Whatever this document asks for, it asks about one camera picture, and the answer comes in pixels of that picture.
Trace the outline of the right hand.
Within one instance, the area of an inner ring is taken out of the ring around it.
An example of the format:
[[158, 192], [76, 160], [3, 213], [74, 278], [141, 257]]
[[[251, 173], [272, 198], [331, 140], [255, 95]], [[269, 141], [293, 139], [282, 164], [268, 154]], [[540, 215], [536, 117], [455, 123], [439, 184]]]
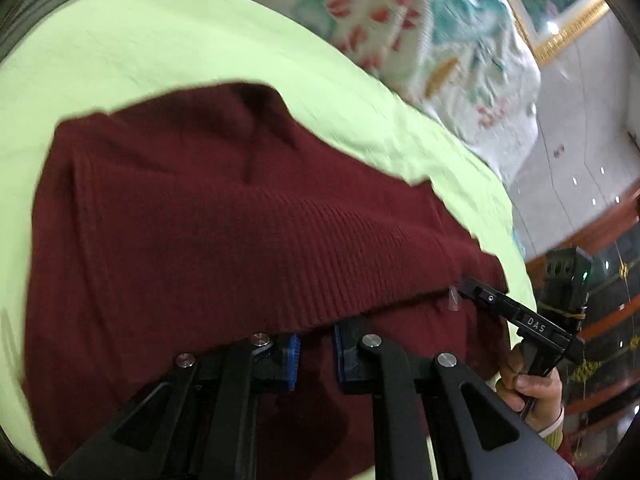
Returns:
[[521, 345], [517, 344], [500, 367], [496, 393], [517, 413], [524, 410], [525, 398], [534, 400], [534, 405], [525, 420], [530, 428], [541, 432], [551, 427], [563, 415], [562, 380], [556, 368], [544, 377], [526, 375], [524, 368]]

